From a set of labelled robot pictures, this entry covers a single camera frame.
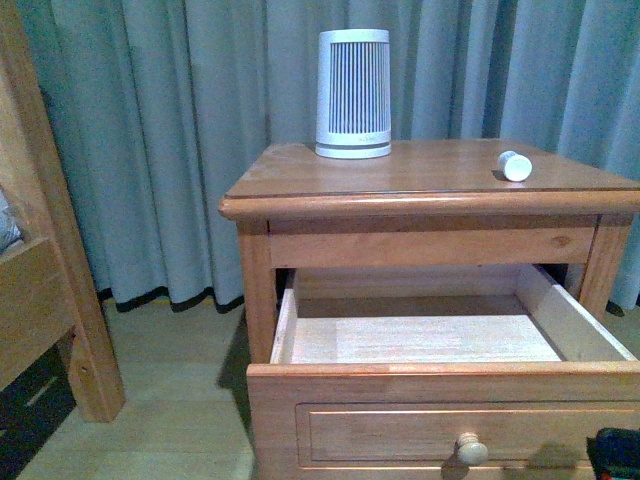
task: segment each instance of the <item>floor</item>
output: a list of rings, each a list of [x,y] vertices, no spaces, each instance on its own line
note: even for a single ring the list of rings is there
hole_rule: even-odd
[[[255,478],[242,307],[105,308],[127,404],[110,425],[84,423],[75,410],[19,480]],[[640,356],[640,308],[604,323]]]

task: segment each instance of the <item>drawer knob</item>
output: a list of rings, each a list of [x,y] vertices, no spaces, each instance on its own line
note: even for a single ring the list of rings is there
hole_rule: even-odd
[[[463,465],[481,465],[489,458],[489,449],[480,442],[475,433],[463,433],[458,437],[456,444],[458,460]]]

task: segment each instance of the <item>air purifier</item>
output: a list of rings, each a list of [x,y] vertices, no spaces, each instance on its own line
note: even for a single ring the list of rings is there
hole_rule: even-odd
[[[373,158],[391,152],[389,32],[320,34],[316,153]]]

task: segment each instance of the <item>blue curtain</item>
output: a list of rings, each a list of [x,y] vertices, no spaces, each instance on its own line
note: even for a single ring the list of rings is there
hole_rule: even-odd
[[[241,294],[224,192],[313,141],[323,30],[391,35],[395,138],[504,137],[640,180],[636,0],[19,0],[99,289]],[[640,226],[613,299],[635,304]]]

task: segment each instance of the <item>wooden nightstand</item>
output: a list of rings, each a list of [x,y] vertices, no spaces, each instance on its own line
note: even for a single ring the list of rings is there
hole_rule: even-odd
[[[526,182],[501,177],[505,150],[531,159]],[[359,161],[274,145],[220,211],[261,478],[586,479],[586,437],[640,424],[640,362],[593,318],[640,184],[503,140]],[[579,303],[539,263],[576,266]]]

